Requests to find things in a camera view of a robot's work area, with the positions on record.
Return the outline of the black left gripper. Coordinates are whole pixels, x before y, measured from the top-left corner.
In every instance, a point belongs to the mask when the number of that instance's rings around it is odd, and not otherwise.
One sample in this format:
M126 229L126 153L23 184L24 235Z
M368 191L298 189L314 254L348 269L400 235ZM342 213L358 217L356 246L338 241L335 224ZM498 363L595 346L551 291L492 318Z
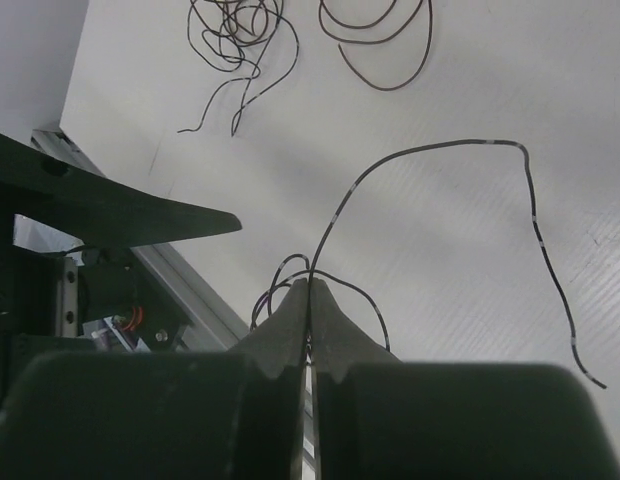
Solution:
M167 200L62 162L0 133L0 208L88 245L40 253L14 242L0 211L0 400L29 363L53 350L90 350L92 321L110 319L125 344L175 348L188 317L143 249L239 231L229 212Z

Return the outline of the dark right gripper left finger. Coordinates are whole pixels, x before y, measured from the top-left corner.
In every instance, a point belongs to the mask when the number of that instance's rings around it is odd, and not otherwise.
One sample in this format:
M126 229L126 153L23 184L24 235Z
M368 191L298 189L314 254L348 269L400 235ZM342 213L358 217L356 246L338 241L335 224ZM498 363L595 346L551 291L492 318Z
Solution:
M298 479L308 283L225 352L60 351L0 408L0 479Z

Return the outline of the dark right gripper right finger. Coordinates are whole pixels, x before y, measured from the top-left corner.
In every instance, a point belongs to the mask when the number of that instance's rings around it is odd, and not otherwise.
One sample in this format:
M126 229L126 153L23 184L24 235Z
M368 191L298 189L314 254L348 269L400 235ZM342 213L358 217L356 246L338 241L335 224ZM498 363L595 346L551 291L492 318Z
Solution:
M594 403L548 364L404 362L309 296L321 479L620 479Z

